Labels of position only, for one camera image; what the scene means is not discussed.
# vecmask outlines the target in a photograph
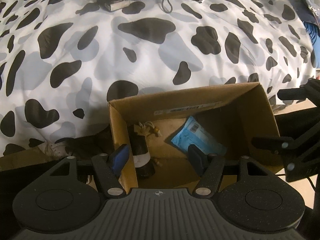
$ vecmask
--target box flap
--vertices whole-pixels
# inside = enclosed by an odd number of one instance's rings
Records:
[[[258,86],[258,82],[217,85],[141,95],[110,101],[127,122],[184,118],[224,106]]]
[[[133,162],[127,124],[122,119],[118,111],[114,109],[110,104],[109,104],[109,114],[110,114],[110,126],[111,126],[113,144],[115,149],[118,149],[123,144],[127,144],[130,147],[129,160],[127,161],[126,165],[122,169],[121,177],[120,177],[122,186],[124,187],[126,192],[129,193],[130,188],[138,187],[138,181],[137,181],[136,170]]]

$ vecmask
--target cow print comforter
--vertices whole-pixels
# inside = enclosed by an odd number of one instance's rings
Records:
[[[314,75],[288,0],[171,2],[0,0],[0,156],[103,130],[115,98],[260,81],[279,104]]]

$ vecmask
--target blue plastic bag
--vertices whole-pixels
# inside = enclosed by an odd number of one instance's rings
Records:
[[[188,118],[182,130],[172,138],[171,142],[183,153],[187,153],[191,144],[196,145],[204,154],[225,155],[227,152],[227,148],[218,143],[192,116]]]

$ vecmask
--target open cardboard box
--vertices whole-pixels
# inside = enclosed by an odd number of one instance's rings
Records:
[[[115,149],[122,144],[130,145],[127,126],[137,122],[152,121],[162,133],[158,138],[154,135],[146,137],[151,157],[157,158],[162,167],[156,165],[152,177],[138,181],[130,153],[120,177],[127,192],[132,187],[188,187],[193,190],[199,177],[186,156],[168,143],[189,116],[228,148],[227,160],[250,155],[273,172],[282,168],[279,156],[251,145],[254,136],[279,136],[267,96],[258,82],[113,100],[109,102],[109,114]]]

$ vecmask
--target metal screw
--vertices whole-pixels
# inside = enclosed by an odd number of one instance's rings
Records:
[[[123,190],[118,187],[112,187],[108,189],[107,193],[111,196],[119,196],[123,193]]]
[[[294,169],[294,163],[289,163],[288,166],[287,166],[287,170],[288,171],[293,171]]]
[[[199,187],[196,189],[196,193],[201,196],[207,196],[211,193],[211,190],[206,187]]]
[[[282,149],[286,149],[288,146],[289,146],[289,143],[287,143],[287,142],[284,142],[281,145]]]

